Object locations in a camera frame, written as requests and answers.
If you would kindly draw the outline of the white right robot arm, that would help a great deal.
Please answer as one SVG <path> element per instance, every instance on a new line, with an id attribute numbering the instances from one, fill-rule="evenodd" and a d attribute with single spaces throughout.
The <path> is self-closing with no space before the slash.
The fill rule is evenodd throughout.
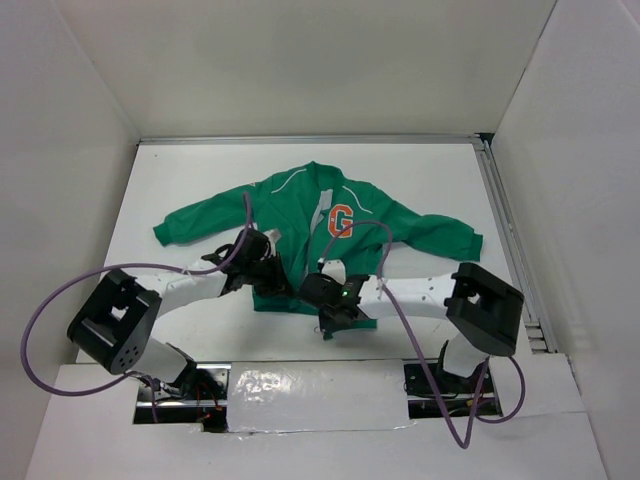
<path id="1" fill-rule="evenodd" d="M 436 369 L 438 384 L 448 392 L 460 391 L 488 357 L 515 354 L 524 304 L 519 290 L 475 263 L 425 278 L 359 274 L 338 280 L 312 273 L 298 297 L 318 310 L 325 332 L 392 316 L 450 322 L 457 334 Z"/>

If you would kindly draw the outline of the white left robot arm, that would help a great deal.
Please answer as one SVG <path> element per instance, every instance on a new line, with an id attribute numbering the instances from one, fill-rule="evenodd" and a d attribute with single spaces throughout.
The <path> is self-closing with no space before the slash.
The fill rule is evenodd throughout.
<path id="1" fill-rule="evenodd" d="M 114 269 L 75 315 L 67 337 L 109 373 L 149 378 L 172 397 L 187 398 L 197 387 L 197 363 L 152 337 L 156 320 L 246 285 L 268 297 L 293 296 L 276 250 L 280 238 L 277 229 L 248 229 L 186 270 L 132 276 Z"/>

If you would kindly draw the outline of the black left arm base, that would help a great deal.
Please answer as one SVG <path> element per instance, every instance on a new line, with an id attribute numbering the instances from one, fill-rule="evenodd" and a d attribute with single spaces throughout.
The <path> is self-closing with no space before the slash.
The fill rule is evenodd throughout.
<path id="1" fill-rule="evenodd" d="M 200 363 L 195 367 L 192 378 L 180 388 L 157 379 L 142 379 L 136 396 L 133 424 L 188 424 L 204 432 L 227 432 L 230 373 L 230 363 Z"/>

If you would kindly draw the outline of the green zip jacket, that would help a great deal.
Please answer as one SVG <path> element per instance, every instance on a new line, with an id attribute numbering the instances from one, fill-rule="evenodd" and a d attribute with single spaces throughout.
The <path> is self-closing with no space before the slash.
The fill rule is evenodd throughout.
<path id="1" fill-rule="evenodd" d="M 182 207 L 167 214 L 154 235 L 163 246 L 186 245 L 239 227 L 246 220 L 245 195 L 255 226 L 280 232 L 277 250 L 293 287 L 316 271 L 324 252 L 349 274 L 373 274 L 390 241 L 455 261 L 481 257 L 483 237 L 468 224 L 416 213 L 373 184 L 316 162 Z"/>

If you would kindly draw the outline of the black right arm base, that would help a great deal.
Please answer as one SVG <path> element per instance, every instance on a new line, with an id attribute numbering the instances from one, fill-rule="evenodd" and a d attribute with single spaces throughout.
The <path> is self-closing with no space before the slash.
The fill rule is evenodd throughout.
<path id="1" fill-rule="evenodd" d="M 443 370 L 443 356 L 444 349 L 441 349 L 438 359 L 428 359 L 426 364 L 435 379 L 449 415 L 466 417 L 471 411 L 482 365 L 479 364 L 469 378 L 459 377 Z M 405 361 L 403 367 L 403 388 L 408 397 L 409 418 L 441 418 L 442 413 L 421 363 L 418 360 Z M 489 368 L 486 369 L 481 382 L 477 413 L 480 416 L 502 414 Z"/>

